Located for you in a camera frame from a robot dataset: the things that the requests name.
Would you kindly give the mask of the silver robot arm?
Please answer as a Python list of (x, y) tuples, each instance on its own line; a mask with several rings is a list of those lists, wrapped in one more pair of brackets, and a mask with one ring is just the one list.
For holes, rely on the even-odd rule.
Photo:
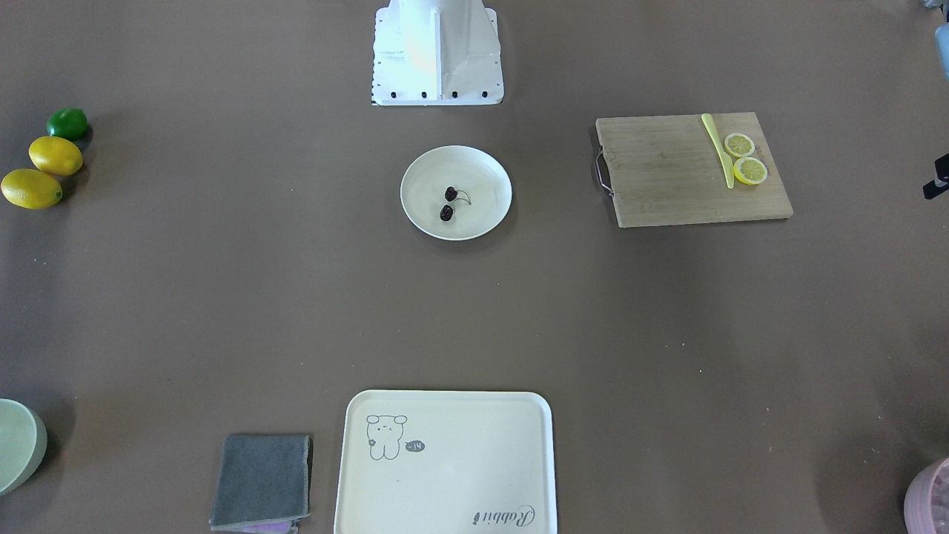
[[(948, 80), (948, 4), (947, 1), (919, 1), (926, 10), (938, 10), (942, 21), (934, 31), (936, 53), (938, 53), (940, 71)], [(934, 162), (934, 178), (922, 186), (923, 197), (934, 200), (948, 190), (948, 153)]]

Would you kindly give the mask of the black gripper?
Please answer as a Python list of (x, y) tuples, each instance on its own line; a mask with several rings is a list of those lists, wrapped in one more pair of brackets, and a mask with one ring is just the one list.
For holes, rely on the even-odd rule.
[(936, 172), (935, 178), (922, 186), (923, 197), (926, 200), (935, 199), (935, 197), (948, 191), (949, 154), (945, 154), (936, 159), (934, 167)]

